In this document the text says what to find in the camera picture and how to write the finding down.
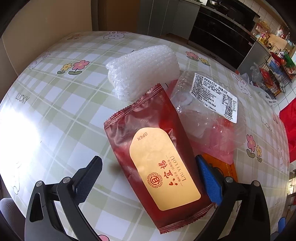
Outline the orange snack packet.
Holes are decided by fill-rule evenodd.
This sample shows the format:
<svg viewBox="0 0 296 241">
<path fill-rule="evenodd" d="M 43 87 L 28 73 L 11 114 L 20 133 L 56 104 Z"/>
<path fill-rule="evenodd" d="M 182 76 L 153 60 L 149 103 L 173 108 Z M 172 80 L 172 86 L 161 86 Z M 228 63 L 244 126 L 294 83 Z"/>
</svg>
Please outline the orange snack packet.
<svg viewBox="0 0 296 241">
<path fill-rule="evenodd" d="M 235 169 L 234 162 L 229 165 L 209 154 L 203 153 L 202 157 L 206 160 L 206 162 L 211 166 L 211 167 L 216 167 L 219 169 L 219 171 L 223 174 L 224 177 L 230 176 L 232 177 L 236 182 L 238 181 L 237 178 L 237 173 Z"/>
</svg>

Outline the clear plastic clamshell tray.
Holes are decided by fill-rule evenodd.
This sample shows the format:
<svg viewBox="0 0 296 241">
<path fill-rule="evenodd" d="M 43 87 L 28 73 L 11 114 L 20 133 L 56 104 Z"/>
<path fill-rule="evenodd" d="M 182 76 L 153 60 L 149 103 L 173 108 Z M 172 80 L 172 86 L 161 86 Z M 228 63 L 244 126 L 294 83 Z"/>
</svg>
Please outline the clear plastic clamshell tray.
<svg viewBox="0 0 296 241">
<path fill-rule="evenodd" d="M 246 120 L 241 101 L 203 72 L 184 71 L 170 95 L 196 155 L 208 154 L 231 165 L 244 143 Z"/>
</svg>

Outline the red gold tissue pack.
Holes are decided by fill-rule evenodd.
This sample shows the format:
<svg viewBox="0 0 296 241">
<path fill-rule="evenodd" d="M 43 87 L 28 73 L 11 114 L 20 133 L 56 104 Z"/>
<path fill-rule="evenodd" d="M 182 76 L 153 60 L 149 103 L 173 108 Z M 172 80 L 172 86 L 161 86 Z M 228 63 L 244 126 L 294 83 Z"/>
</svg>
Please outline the red gold tissue pack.
<svg viewBox="0 0 296 241">
<path fill-rule="evenodd" d="M 160 84 L 112 115 L 104 129 L 160 233 L 189 225 L 211 208 L 187 134 Z"/>
</svg>

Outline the white foam net sleeve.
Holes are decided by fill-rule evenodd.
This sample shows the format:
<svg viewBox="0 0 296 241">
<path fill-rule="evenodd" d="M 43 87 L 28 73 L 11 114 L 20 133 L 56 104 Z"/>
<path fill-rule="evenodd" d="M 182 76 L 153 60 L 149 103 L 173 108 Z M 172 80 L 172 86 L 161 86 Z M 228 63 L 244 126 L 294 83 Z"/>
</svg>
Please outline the white foam net sleeve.
<svg viewBox="0 0 296 241">
<path fill-rule="evenodd" d="M 180 76 L 177 56 L 167 45 L 134 51 L 106 64 L 108 81 L 121 101 L 133 101 L 156 84 L 169 83 Z"/>
</svg>

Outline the grey kitchen base cabinets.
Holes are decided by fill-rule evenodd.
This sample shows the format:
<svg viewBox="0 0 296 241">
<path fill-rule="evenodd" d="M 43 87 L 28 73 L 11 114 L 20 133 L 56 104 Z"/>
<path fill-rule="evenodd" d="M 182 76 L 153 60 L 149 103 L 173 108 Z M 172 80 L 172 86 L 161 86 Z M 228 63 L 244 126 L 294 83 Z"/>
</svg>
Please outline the grey kitchen base cabinets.
<svg viewBox="0 0 296 241">
<path fill-rule="evenodd" d="M 137 33 L 188 40 L 201 6 L 197 1 L 140 1 Z"/>
</svg>

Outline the green checkered tablecloth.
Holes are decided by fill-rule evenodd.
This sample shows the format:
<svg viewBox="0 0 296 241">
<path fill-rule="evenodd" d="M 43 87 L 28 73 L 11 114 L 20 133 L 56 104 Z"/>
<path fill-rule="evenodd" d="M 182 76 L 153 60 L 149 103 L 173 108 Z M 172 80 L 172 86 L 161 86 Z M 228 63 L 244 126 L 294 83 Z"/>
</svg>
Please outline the green checkered tablecloth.
<svg viewBox="0 0 296 241">
<path fill-rule="evenodd" d="M 106 64 L 139 49 L 167 45 L 181 70 L 200 71 L 236 96 L 246 133 L 234 151 L 238 180 L 262 185 L 271 231 L 278 228 L 287 196 L 288 144 L 277 113 L 235 74 L 205 55 L 134 33 L 85 32 L 69 35 L 27 67 L 1 102 L 1 177 L 22 214 L 37 181 L 58 183 L 91 161 L 103 170 L 81 209 L 98 234 L 110 240 L 193 240 L 211 216 L 160 234 L 144 211 L 108 142 L 104 122 L 127 106 L 107 79 Z"/>
</svg>

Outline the red apron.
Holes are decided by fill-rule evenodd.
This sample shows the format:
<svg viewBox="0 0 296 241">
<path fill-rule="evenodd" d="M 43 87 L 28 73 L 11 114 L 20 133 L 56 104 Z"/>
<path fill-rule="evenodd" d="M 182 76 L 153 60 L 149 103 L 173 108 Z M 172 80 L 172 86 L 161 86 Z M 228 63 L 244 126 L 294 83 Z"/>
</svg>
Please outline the red apron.
<svg viewBox="0 0 296 241">
<path fill-rule="evenodd" d="M 294 98 L 283 110 L 280 119 L 287 133 L 290 162 L 296 159 L 296 99 Z"/>
</svg>

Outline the black oven stove unit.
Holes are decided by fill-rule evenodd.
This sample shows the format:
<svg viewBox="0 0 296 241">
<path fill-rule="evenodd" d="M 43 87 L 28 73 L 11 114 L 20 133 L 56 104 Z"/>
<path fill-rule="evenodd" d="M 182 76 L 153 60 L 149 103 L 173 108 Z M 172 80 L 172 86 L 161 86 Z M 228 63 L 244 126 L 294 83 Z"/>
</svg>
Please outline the black oven stove unit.
<svg viewBox="0 0 296 241">
<path fill-rule="evenodd" d="M 259 17 L 241 1 L 207 1 L 200 5 L 189 44 L 236 70 L 255 43 L 251 31 Z"/>
</svg>

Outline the cream refrigerator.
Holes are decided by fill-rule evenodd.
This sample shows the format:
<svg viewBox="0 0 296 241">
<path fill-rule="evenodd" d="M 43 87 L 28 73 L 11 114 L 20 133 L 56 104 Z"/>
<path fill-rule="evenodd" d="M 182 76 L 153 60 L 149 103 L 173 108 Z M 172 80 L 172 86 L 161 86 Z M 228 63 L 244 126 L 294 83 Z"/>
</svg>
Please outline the cream refrigerator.
<svg viewBox="0 0 296 241">
<path fill-rule="evenodd" d="M 29 1 L 1 36 L 1 97 L 46 49 L 70 33 L 91 30 L 90 1 Z"/>
</svg>

